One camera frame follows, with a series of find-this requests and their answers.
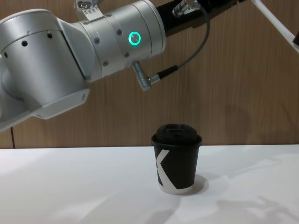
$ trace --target table surface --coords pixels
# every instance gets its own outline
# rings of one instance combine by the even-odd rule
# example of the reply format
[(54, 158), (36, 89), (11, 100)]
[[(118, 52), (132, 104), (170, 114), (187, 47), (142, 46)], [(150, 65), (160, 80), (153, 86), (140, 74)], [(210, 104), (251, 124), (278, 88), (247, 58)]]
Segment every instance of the table surface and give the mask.
[(2, 224), (297, 224), (299, 145), (205, 146), (193, 194), (152, 147), (0, 150)]

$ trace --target robotic arm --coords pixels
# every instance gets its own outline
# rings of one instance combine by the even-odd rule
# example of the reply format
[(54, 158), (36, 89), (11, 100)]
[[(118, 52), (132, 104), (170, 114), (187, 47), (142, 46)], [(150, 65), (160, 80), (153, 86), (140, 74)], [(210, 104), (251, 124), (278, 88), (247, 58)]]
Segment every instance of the robotic arm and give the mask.
[[(207, 40), (210, 18), (242, 1), (174, 0), (155, 8), (140, 0), (103, 14), (97, 0), (76, 0), (82, 21), (74, 24), (44, 9), (1, 20), (0, 131), (31, 116), (49, 119), (83, 104), (87, 82), (130, 66), (142, 89), (149, 90), (197, 55)], [(204, 23), (207, 35), (190, 58), (146, 76), (139, 61), (163, 53), (167, 36)]]

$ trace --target cup lid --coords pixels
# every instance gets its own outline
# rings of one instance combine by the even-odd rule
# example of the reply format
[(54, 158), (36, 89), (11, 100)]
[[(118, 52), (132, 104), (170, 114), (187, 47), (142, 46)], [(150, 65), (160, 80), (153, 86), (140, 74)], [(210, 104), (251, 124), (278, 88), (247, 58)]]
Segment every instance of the cup lid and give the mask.
[(163, 125), (152, 137), (152, 144), (156, 147), (199, 147), (202, 139), (197, 131), (189, 125), (169, 124)]

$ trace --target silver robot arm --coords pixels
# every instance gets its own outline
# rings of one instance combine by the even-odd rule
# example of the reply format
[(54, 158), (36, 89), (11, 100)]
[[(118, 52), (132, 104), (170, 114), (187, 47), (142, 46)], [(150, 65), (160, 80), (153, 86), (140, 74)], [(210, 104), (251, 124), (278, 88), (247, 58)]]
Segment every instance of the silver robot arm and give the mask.
[(74, 24), (44, 9), (0, 21), (0, 131), (74, 108), (88, 97), (86, 82), (130, 66), (142, 88), (150, 88), (139, 61), (165, 49), (158, 11), (141, 0), (102, 14), (96, 3), (76, 1), (84, 20)]

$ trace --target wood paneling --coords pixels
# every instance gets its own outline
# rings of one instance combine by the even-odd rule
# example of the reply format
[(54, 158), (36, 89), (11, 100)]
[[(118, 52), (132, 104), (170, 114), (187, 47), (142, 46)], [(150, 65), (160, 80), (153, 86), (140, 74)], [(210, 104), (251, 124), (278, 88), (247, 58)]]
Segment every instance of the wood paneling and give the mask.
[(13, 141), (10, 129), (0, 133), (0, 149), (3, 148), (13, 148)]
[[(76, 21), (72, 0), (4, 2), (0, 17), (41, 7)], [(101, 8), (129, 2), (106, 0)], [(299, 31), (297, 0), (265, 3), (294, 34)], [(299, 55), (249, 0), (211, 25), (200, 55), (152, 91), (141, 91), (132, 69), (121, 71), (90, 84), (85, 105), (14, 127), (16, 147), (149, 145), (165, 123), (192, 125), (207, 145), (299, 143)], [(204, 34), (202, 26), (169, 37), (165, 53), (143, 62), (144, 69), (154, 74), (182, 61)]]

